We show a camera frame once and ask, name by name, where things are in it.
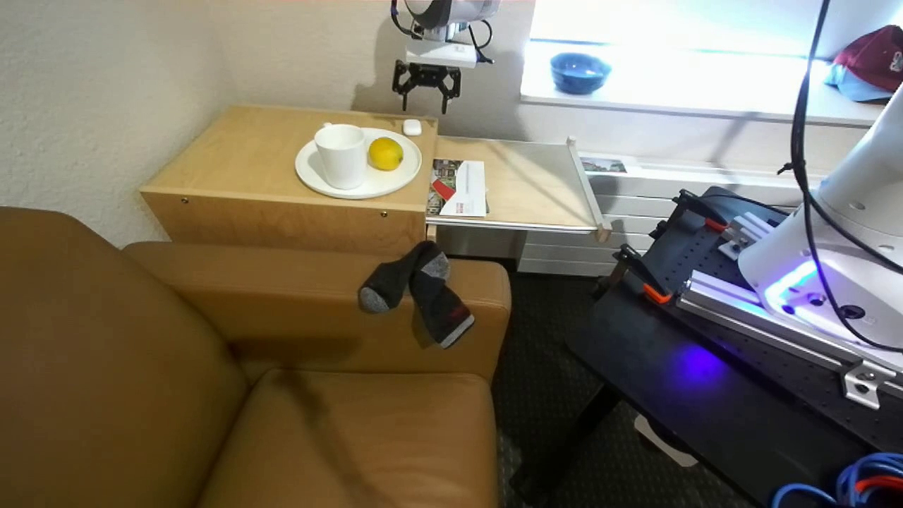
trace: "armchair backrest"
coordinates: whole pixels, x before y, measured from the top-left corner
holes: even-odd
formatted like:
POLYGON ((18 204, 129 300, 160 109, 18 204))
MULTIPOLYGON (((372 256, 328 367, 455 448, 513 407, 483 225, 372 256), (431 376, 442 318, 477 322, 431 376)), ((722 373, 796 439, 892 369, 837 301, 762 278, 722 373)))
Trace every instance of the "armchair backrest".
POLYGON ((0 208, 0 506, 191 506, 246 390, 204 316, 121 250, 0 208))

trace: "black cable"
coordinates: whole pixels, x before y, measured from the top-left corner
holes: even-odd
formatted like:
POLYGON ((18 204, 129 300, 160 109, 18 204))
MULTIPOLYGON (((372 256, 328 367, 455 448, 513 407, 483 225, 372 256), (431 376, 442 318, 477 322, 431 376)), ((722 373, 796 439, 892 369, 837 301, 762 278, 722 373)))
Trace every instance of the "black cable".
POLYGON ((816 199, 816 194, 810 191, 810 178, 806 178, 806 160, 805 160, 805 125, 806 125, 806 102, 810 102, 810 72, 813 72, 813 60, 816 60, 816 51, 819 51, 819 38, 820 38, 820 31, 823 31, 823 20, 827 20, 827 7, 829 7, 829 0, 820 0, 820 12, 819 12, 819 23, 816 23, 816 33, 813 33, 813 46, 810 46, 810 57, 806 57, 806 70, 805 70, 805 79, 801 79, 801 86, 798 86, 798 96, 796 96, 796 109, 794 109, 794 125, 791 125, 791 163, 784 163, 784 170, 794 170, 794 178, 796 178, 796 187, 801 191, 801 221, 805 221, 805 233, 806 233, 806 249, 810 249, 810 256, 813 256, 813 266, 816 266, 816 274, 819 274, 819 283, 823 287, 823 297, 832 307, 832 314, 837 316, 837 322, 861 340, 865 340, 870 346, 875 350, 892 350, 892 353, 903 353, 903 346, 889 346, 889 345, 881 345, 870 336, 863 336, 861 329, 853 326, 853 322, 843 316, 837 300, 834 300, 834 290, 829 287, 827 277, 823 277, 823 267, 820 267, 820 256, 819 256, 819 246, 816 246, 816 230, 813 230, 813 208, 820 215, 823 222, 829 222, 837 233, 843 233, 849 243, 856 246, 863 246, 856 233, 843 230, 816 199))
POLYGON ((389 2, 389 20, 393 20, 393 26, 396 26, 400 33, 407 33, 407 36, 413 36, 413 38, 422 38, 422 33, 421 33, 417 27, 400 26, 400 20, 397 20, 397 0, 389 2))
POLYGON ((470 46, 473 46, 473 51, 477 51, 477 62, 487 62, 492 65, 492 60, 483 54, 483 47, 487 47, 487 41, 492 41, 492 36, 493 36, 493 27, 492 27, 492 23, 487 20, 480 20, 483 26, 486 26, 486 41, 483 46, 477 46, 477 33, 473 33, 473 26, 469 26, 469 33, 470 33, 470 46))

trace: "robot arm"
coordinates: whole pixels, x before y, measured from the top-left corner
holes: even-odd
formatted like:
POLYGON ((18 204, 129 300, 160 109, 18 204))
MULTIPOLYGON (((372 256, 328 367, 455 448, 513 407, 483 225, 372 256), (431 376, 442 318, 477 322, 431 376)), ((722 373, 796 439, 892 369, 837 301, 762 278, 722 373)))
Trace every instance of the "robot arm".
POLYGON ((452 23, 469 26, 486 20, 500 0, 403 0, 403 5, 421 27, 434 31, 452 23))
POLYGON ((846 325, 882 350, 903 350, 903 86, 882 108, 871 130, 834 171, 813 191, 820 208, 861 246, 813 215, 806 246, 805 212, 791 215, 770 237, 738 253, 738 270, 758 300, 784 316, 805 318, 823 333, 846 336, 827 304, 820 267, 846 325))
POLYGON ((461 96, 461 67, 473 67, 477 62, 492 62, 483 47, 492 38, 492 26, 486 17, 500 5, 500 0, 403 0, 403 12, 413 17, 407 27, 397 20, 397 0, 393 0, 393 23, 413 41, 403 60, 396 62, 393 89, 403 96, 415 86, 437 86, 442 94, 442 112, 449 99, 461 96), (477 46, 470 23, 486 23, 487 38, 477 46))

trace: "lemon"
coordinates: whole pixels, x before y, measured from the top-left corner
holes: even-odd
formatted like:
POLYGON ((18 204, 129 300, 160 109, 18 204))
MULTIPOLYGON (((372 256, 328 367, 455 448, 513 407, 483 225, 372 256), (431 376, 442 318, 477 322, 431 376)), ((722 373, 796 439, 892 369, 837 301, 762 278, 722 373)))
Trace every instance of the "lemon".
POLYGON ((380 171, 393 171, 397 170, 403 160, 403 150, 396 137, 372 137, 370 150, 366 150, 366 163, 380 170, 380 171))

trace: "purple light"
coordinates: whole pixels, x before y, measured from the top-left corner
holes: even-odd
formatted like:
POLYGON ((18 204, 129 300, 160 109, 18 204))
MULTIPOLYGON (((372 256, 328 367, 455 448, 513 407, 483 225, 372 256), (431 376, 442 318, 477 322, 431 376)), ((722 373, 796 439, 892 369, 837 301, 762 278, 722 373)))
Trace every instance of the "purple light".
POLYGON ((672 376, 669 376, 669 380, 678 390, 691 390, 691 393, 710 390, 722 377, 724 377, 724 364, 703 345, 681 346, 681 353, 674 355, 674 364, 672 364, 672 376))
POLYGON ((764 301, 768 307, 781 311, 794 297, 791 287, 806 287, 813 283, 816 283, 816 263, 805 259, 764 290, 764 301))

